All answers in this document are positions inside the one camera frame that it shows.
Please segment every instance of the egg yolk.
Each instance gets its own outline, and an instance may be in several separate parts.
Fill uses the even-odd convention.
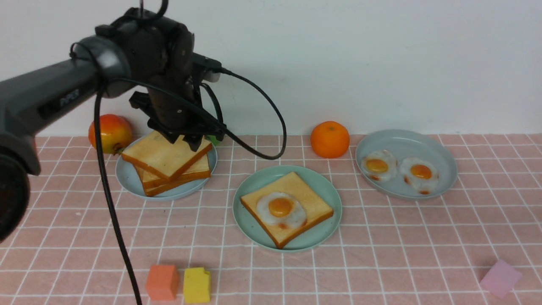
[[[422,164],[416,164],[410,168],[410,172],[414,177],[420,178],[420,179],[431,179],[433,174],[431,173],[431,170],[429,167],[422,165]]]
[[[365,163],[365,166],[373,173],[385,173],[388,171],[388,164],[380,159],[369,159]]]
[[[284,217],[292,211],[294,203],[286,198],[276,198],[269,202],[269,212],[275,217]]]

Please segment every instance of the stack of toast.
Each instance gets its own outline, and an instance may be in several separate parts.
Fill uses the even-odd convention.
[[[171,144],[152,131],[122,152],[122,159],[134,166],[146,196],[154,197],[190,181],[211,177],[207,158],[211,142],[203,137],[199,149],[192,151],[183,138],[179,136]]]

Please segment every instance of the yellow block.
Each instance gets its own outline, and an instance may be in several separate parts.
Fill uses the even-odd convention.
[[[211,273],[204,268],[188,268],[184,271],[184,302],[187,304],[211,301]]]

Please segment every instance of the gray plate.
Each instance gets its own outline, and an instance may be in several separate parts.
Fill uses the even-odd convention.
[[[451,153],[439,142],[416,132],[389,129],[374,132],[359,142],[356,148],[358,168],[364,156],[375,150],[387,149],[395,155],[399,165],[406,157],[418,157],[431,162],[438,170],[438,186],[430,195],[422,195],[412,189],[403,180],[401,174],[387,182],[377,182],[363,174],[363,178],[376,190],[394,198],[403,200],[424,200],[442,195],[457,180],[457,164]]]

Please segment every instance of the black cable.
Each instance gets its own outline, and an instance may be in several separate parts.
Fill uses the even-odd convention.
[[[258,90],[258,92],[263,95],[263,97],[265,97],[267,99],[267,101],[269,102],[269,104],[271,105],[271,107],[273,107],[273,109],[275,110],[276,114],[279,116],[279,119],[280,119],[280,123],[282,124],[282,149],[281,149],[281,153],[280,155],[282,156],[282,154],[284,153],[284,150],[286,149],[286,124],[284,123],[284,120],[282,119],[282,116],[280,115],[280,112],[279,112],[279,109],[277,109],[275,103],[271,100],[271,98],[262,90],[262,88],[258,87],[257,84],[253,83],[251,80],[247,79],[247,78],[244,78],[238,74],[235,74],[233,73],[232,71],[226,69],[226,68],[220,68],[220,72],[223,73],[223,74],[226,74],[226,75],[229,75],[229,76],[233,76],[234,78],[236,79],[240,79],[244,82],[246,82],[247,84],[249,84],[250,86],[252,86],[254,89]]]
[[[160,5],[160,9],[158,9],[156,14],[154,16],[152,16],[152,17],[143,18],[143,17],[132,16],[132,15],[124,15],[124,16],[121,16],[121,17],[117,18],[117,20],[113,21],[113,23],[111,23],[111,25],[118,26],[118,25],[122,24],[123,22],[125,22],[127,20],[135,20],[135,21],[137,21],[139,23],[149,23],[149,22],[156,21],[156,20],[162,18],[162,16],[165,15],[168,5],[169,5],[169,0],[162,0],[162,4]]]
[[[216,118],[220,123],[224,123],[224,117],[222,116],[222,109],[220,108],[220,103],[218,102],[218,99],[216,98],[215,93],[212,91],[211,87],[207,85],[206,83],[201,83],[200,86],[202,86],[205,91],[207,91],[207,94],[211,98],[212,104],[215,107],[216,112]]]
[[[237,142],[241,147],[245,148],[246,150],[250,151],[252,154],[254,154],[254,155],[256,155],[256,156],[258,156],[258,157],[260,157],[262,159],[276,160],[276,159],[280,158],[284,154],[284,151],[286,150],[286,123],[284,123],[284,119],[282,118],[282,115],[280,114],[279,109],[275,106],[275,103],[273,103],[271,98],[269,96],[267,96],[267,94],[265,94],[265,92],[263,90],[261,90],[256,84],[254,84],[253,82],[251,82],[249,80],[247,81],[247,83],[252,85],[252,87],[256,88],[260,93],[262,93],[262,95],[267,99],[267,101],[271,104],[271,106],[275,110],[275,112],[276,112],[277,116],[279,117],[279,120],[280,120],[280,122],[282,124],[282,136],[283,136],[282,148],[280,149],[280,152],[277,155],[274,155],[274,156],[265,155],[265,154],[262,154],[261,152],[255,150],[254,148],[250,147],[250,145],[248,145],[243,140],[241,140],[239,137],[234,135],[233,132],[231,132],[224,124],[220,123],[214,116],[212,116],[210,113],[208,113],[205,109],[200,108],[200,107],[192,104],[188,100],[176,95],[173,92],[170,92],[168,90],[164,90],[164,89],[162,89],[160,87],[157,87],[157,86],[155,86],[153,84],[150,84],[150,83],[147,83],[147,82],[133,80],[133,79],[129,79],[129,78],[117,77],[117,78],[109,79],[108,81],[109,81],[109,84],[111,84],[113,82],[116,82],[116,81],[130,82],[132,84],[136,84],[136,85],[139,85],[139,86],[154,89],[154,90],[159,91],[159,92],[161,92],[161,93],[163,93],[165,95],[168,95],[168,96],[170,96],[170,97],[172,97],[174,99],[177,99],[179,102],[181,102],[183,104],[183,107],[188,108],[188,110],[190,110],[190,111],[194,112],[195,114],[199,115],[201,118],[205,119],[207,122],[212,123],[214,126],[218,127],[222,131],[224,131],[225,134],[230,136],[230,138],[233,139],[235,142]]]
[[[105,199],[107,201],[107,207],[109,208],[109,214],[111,215],[111,225],[113,226],[113,230],[115,231],[115,236],[117,238],[117,242],[119,243],[120,253],[122,254],[122,259],[124,260],[124,263],[126,265],[126,271],[128,272],[128,276],[130,277],[130,282],[132,283],[132,288],[135,294],[135,301],[137,305],[143,305],[143,302],[141,300],[141,294],[139,292],[139,286],[137,284],[136,275],[134,273],[132,263],[130,262],[130,257],[128,256],[126,245],[124,244],[124,239],[122,238],[122,233],[120,232],[119,220],[117,218],[117,213],[115,211],[115,204],[113,203],[113,198],[111,196],[109,181],[107,179],[107,171],[105,168],[104,149],[102,147],[102,140],[101,140],[100,105],[101,105],[102,97],[104,96],[104,93],[107,90],[108,83],[104,79],[102,68],[98,64],[96,57],[87,46],[81,43],[77,43],[77,42],[73,43],[72,46],[70,47],[70,57],[72,59],[85,60],[83,58],[77,57],[77,54],[73,50],[75,45],[79,45],[88,53],[88,56],[90,57],[90,61],[94,65],[94,68],[96,69],[96,73],[99,78],[100,85],[97,88],[96,100],[94,102],[94,138],[96,141],[96,152],[98,154],[98,167],[100,168],[100,176],[101,176],[102,185],[104,186],[104,194],[105,194]]]
[[[143,11],[145,10],[145,4],[143,0],[139,0],[139,17],[143,18]]]
[[[111,197],[111,190],[109,189],[109,181],[107,179],[107,172],[105,168],[104,149],[102,147],[101,141],[100,105],[106,86],[107,84],[103,84],[100,87],[98,93],[96,94],[96,100],[94,102],[94,137],[96,139],[96,152],[98,153],[98,167],[100,168],[100,176],[102,180],[102,185],[104,186],[107,207],[109,208],[109,214],[111,215],[111,224],[113,226],[113,230],[115,231],[117,242],[119,243],[120,253],[122,254],[124,264],[126,265],[126,270],[128,272],[128,276],[130,277],[130,282],[132,283],[132,288],[135,294],[135,301],[137,305],[143,305],[143,302],[141,301],[141,294],[139,292],[139,286],[137,285],[136,275],[134,273],[132,263],[130,262],[130,257],[128,256],[128,251],[126,250],[126,245],[124,244],[124,239],[122,238],[122,233],[120,232],[119,220],[117,219],[115,204],[113,203],[113,198]]]

